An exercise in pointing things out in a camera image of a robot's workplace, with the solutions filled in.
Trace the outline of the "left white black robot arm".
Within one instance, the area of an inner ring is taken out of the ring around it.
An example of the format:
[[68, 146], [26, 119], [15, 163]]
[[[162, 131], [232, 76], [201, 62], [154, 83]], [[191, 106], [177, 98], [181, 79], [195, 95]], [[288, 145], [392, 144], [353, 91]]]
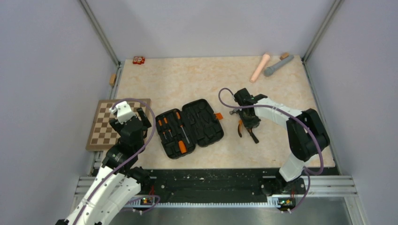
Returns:
[[149, 173], [133, 165], [148, 145], [152, 126], [142, 108], [135, 112], [123, 101], [110, 109], [116, 116], [109, 121], [119, 139], [106, 154], [88, 191], [72, 213], [58, 225], [108, 225], [124, 205], [138, 193], [149, 191]]

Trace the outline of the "black plastic tool case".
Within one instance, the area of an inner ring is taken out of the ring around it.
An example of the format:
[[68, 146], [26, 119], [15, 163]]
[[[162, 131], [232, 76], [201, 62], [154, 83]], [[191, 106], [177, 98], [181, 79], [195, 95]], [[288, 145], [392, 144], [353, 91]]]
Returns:
[[[181, 116], [190, 144], [187, 143], [183, 131], [179, 127], [176, 111]], [[173, 137], [170, 137], [163, 117], [167, 118]], [[161, 138], [162, 147], [170, 159], [181, 158], [194, 152], [197, 146], [206, 147], [221, 140], [224, 137], [224, 131], [220, 123], [222, 119], [222, 114], [216, 113], [205, 99], [195, 100], [183, 105], [181, 109], [171, 109], [155, 117], [157, 133]], [[158, 120], [162, 121], [167, 140], [164, 139], [163, 133], [160, 131]], [[180, 152], [178, 146], [178, 141], [180, 140], [186, 146], [187, 152], [185, 154]]]

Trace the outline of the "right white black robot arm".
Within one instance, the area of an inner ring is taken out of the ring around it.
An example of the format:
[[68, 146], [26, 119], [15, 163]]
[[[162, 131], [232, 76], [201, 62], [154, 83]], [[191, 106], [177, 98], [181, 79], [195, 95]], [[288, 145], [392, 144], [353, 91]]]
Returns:
[[291, 192], [308, 162], [330, 144], [319, 114], [312, 108], [291, 109], [263, 94], [253, 96], [246, 88], [237, 91], [233, 97], [241, 108], [230, 114], [236, 113], [240, 117], [238, 127], [245, 127], [255, 143], [259, 140], [253, 129], [259, 126], [262, 118], [286, 129], [291, 153], [275, 178], [262, 182], [261, 190], [267, 196]]

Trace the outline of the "orange handled pliers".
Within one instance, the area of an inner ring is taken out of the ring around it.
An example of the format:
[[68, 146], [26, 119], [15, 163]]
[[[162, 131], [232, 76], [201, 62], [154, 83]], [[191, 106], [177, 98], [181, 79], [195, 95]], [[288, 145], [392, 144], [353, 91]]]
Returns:
[[238, 122], [238, 128], [237, 128], [237, 132], [240, 138], [242, 138], [242, 132], [241, 132], [241, 127], [242, 127], [243, 121], [239, 120]]

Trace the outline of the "long orange handled screwdriver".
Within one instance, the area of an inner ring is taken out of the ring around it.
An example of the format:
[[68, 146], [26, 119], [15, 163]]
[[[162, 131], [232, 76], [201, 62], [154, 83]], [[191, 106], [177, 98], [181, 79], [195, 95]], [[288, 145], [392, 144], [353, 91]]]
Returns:
[[185, 154], [187, 152], [186, 146], [182, 140], [178, 141], [178, 146], [182, 154]]

